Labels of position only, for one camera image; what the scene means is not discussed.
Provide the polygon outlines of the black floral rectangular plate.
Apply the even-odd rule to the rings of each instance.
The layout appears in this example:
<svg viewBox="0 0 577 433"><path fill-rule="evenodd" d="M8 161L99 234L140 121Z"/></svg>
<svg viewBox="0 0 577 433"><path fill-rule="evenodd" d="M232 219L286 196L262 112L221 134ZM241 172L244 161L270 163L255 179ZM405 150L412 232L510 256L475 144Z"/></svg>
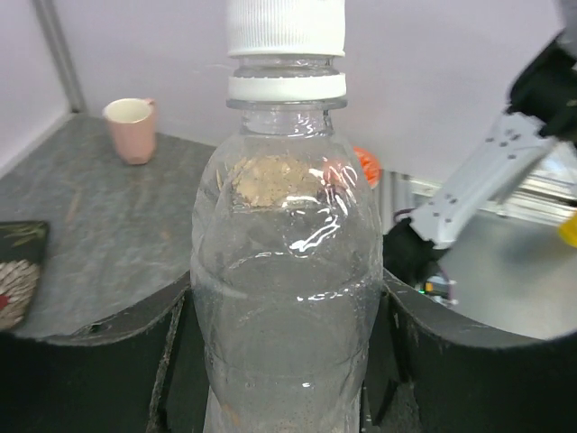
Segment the black floral rectangular plate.
<svg viewBox="0 0 577 433"><path fill-rule="evenodd" d="M1 331L19 326L39 287L46 257L47 221L1 223Z"/></svg>

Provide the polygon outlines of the pink mug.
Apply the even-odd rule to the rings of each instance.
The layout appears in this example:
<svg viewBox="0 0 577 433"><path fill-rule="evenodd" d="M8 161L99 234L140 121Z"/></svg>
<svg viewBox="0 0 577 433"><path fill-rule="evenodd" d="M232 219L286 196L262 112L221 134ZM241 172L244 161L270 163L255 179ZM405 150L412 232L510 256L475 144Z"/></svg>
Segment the pink mug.
<svg viewBox="0 0 577 433"><path fill-rule="evenodd" d="M155 101L121 98L106 105L102 114L118 156L129 165L148 163L156 150Z"/></svg>

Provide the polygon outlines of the red white patterned bowl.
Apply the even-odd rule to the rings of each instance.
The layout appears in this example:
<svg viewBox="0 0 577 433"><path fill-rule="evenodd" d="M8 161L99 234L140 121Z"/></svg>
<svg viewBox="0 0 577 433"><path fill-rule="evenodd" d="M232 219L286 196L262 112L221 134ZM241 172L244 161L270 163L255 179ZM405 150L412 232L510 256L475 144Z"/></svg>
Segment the red white patterned bowl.
<svg viewBox="0 0 577 433"><path fill-rule="evenodd" d="M382 175L382 168L378 158L362 147L354 146L353 150L359 159L371 189L375 189L379 185Z"/></svg>

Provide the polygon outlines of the beige bird plate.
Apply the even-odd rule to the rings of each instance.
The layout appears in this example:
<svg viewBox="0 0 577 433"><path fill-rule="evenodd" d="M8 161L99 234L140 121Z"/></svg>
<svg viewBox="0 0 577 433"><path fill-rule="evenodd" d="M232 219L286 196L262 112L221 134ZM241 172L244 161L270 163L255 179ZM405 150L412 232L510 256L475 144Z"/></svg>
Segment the beige bird plate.
<svg viewBox="0 0 577 433"><path fill-rule="evenodd" d="M231 170L234 192L249 207L285 207L315 200L324 171L287 155L243 158Z"/></svg>

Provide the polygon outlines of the blue white bottle cap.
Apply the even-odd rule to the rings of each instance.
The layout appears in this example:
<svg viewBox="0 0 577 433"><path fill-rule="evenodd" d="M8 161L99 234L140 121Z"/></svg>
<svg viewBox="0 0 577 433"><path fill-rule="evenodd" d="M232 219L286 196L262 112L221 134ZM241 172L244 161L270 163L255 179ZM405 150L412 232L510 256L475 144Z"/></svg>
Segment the blue white bottle cap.
<svg viewBox="0 0 577 433"><path fill-rule="evenodd" d="M230 57L342 57L344 0L233 0L226 3Z"/></svg>

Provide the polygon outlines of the right aluminium frame post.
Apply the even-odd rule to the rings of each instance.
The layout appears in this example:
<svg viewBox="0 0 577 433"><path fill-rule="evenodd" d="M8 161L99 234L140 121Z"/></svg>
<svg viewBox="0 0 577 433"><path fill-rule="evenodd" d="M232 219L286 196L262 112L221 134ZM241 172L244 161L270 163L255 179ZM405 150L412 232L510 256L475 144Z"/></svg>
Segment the right aluminium frame post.
<svg viewBox="0 0 577 433"><path fill-rule="evenodd" d="M70 112L86 113L87 103L81 90L57 8L52 0L32 0L43 36L59 75L60 84L69 101Z"/></svg>

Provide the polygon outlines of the clear Pocari Sweat bottle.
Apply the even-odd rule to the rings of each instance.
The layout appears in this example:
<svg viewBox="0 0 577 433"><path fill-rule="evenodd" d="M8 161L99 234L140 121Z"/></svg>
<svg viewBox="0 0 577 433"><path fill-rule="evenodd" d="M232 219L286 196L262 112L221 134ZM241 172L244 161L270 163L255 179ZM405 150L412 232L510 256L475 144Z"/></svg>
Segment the clear Pocari Sweat bottle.
<svg viewBox="0 0 577 433"><path fill-rule="evenodd" d="M331 114L346 104L331 56L239 58L192 212L190 279L204 339L207 432L355 432L382 294L379 211ZM287 155L324 171L315 200L249 207L231 170Z"/></svg>

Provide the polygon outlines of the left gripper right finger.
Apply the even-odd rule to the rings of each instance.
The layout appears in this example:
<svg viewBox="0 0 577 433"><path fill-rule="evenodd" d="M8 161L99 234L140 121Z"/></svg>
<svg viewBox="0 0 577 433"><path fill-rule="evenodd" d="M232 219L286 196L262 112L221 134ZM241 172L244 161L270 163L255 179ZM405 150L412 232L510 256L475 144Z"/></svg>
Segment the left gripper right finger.
<svg viewBox="0 0 577 433"><path fill-rule="evenodd" d="M574 432L576 335L512 334L384 274L364 408L400 432Z"/></svg>

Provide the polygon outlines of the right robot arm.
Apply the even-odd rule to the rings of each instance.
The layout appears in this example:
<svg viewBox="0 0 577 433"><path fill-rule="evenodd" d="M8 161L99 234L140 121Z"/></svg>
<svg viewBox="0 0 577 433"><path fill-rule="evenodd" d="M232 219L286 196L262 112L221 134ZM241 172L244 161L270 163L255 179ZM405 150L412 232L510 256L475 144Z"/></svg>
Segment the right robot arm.
<svg viewBox="0 0 577 433"><path fill-rule="evenodd" d="M558 143L576 142L576 3L564 28L518 75L504 111L475 152L383 237L383 267L409 286L428 280L473 215L508 196Z"/></svg>

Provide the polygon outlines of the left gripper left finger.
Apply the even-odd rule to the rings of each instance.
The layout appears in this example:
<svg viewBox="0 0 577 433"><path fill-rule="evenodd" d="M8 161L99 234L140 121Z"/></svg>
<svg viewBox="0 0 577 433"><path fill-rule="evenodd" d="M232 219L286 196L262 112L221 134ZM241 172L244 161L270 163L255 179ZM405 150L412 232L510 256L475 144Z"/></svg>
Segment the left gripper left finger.
<svg viewBox="0 0 577 433"><path fill-rule="evenodd" d="M200 432L208 380L187 274L68 336L1 335L3 432Z"/></svg>

